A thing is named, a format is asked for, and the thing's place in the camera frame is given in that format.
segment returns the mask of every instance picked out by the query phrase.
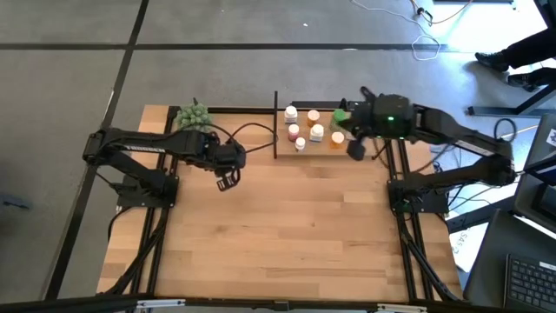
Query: person's leg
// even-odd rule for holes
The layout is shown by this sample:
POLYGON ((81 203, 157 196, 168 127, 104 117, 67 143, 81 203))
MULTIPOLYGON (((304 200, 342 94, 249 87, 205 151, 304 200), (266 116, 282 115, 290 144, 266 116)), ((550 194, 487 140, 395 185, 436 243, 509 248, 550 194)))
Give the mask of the person's leg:
POLYGON ((556 30, 547 29, 514 43, 501 52, 475 53, 479 63, 498 71, 506 71, 510 66, 537 63, 556 57, 556 30))
POLYGON ((556 57, 556 29, 543 30, 501 52, 506 62, 515 69, 556 57))
POLYGON ((556 83, 556 69, 542 68, 527 74, 510 75, 507 78, 507 83, 510 86, 534 91, 540 86, 556 83))

